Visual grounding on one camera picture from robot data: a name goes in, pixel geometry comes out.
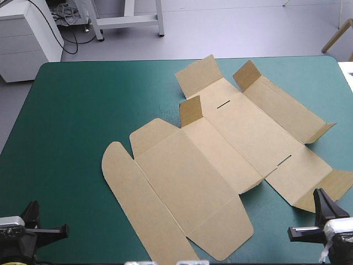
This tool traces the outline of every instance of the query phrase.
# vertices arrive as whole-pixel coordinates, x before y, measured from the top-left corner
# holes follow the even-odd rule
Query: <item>metal table frame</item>
[[[85,0],[89,18],[98,40],[103,41],[103,29],[118,29],[137,26],[158,25],[159,36],[164,36],[163,14],[161,0],[156,0],[156,15],[135,15],[135,0],[125,0],[124,16],[114,18],[99,18],[94,0]]]

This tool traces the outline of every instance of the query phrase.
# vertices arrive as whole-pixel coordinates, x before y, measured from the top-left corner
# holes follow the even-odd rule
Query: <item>slot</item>
[[[277,166],[279,166],[280,164],[282,164],[283,162],[285,162],[288,158],[290,158],[292,155],[287,156],[284,160],[282,160],[282,162],[280,162]]]
[[[219,107],[217,107],[217,109],[219,109],[220,107],[226,105],[228,102],[230,102],[230,100],[228,100],[227,102],[224,102],[222,105],[220,105]]]

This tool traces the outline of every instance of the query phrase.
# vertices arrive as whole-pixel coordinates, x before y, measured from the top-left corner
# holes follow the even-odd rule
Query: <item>cardboard flap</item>
[[[315,142],[334,125],[262,76],[251,61],[234,74],[234,79],[253,103],[303,144]]]
[[[353,185],[353,172],[332,170],[320,183],[313,187],[294,206],[315,213],[313,192],[323,188],[332,200],[339,200]]]
[[[332,168],[306,146],[278,165],[267,182],[292,206],[303,210],[315,209],[314,200],[300,201],[317,186]]]
[[[154,119],[130,134],[133,156],[136,158],[148,149],[177,132],[178,127],[162,120]]]
[[[175,76],[186,98],[223,77],[213,55],[192,63]]]
[[[179,111],[181,127],[187,126],[195,120],[201,119],[203,116],[200,96],[190,98],[187,101],[180,103]]]
[[[216,260],[223,261],[234,252],[234,248],[240,247],[253,233],[247,212],[236,195],[187,237]]]
[[[316,142],[321,136],[325,134],[331,127],[336,125],[336,123],[325,123],[305,144],[312,144]]]
[[[139,166],[119,142],[112,142],[105,150],[102,170],[152,260],[175,265],[179,260],[199,259]]]
[[[256,68],[254,63],[247,61],[234,75],[233,78],[244,92],[250,87],[259,77],[261,73]]]

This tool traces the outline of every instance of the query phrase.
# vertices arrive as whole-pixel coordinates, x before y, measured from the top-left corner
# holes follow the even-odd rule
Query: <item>gray floor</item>
[[[154,0],[136,0],[136,13],[154,12]],[[117,0],[95,0],[101,17],[120,14]],[[162,0],[165,37],[156,27],[106,30],[105,41],[80,45],[76,55],[62,61],[197,59],[225,57],[321,55],[321,48],[337,31],[338,0]],[[353,17],[353,1],[346,1],[344,17]],[[75,29],[79,40],[92,32]],[[63,35],[70,38],[69,32]],[[352,53],[349,30],[330,50],[338,61]],[[67,49],[74,50],[73,45]],[[6,84],[0,79],[0,151],[22,107],[31,82]]]

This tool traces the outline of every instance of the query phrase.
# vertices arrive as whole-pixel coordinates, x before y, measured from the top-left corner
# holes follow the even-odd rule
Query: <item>tape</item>
[[[321,252],[319,262],[325,262],[329,254],[329,249],[333,245],[333,237],[336,234],[353,232],[353,218],[339,218],[329,220],[324,226],[324,233],[327,239],[327,243],[324,250]]]

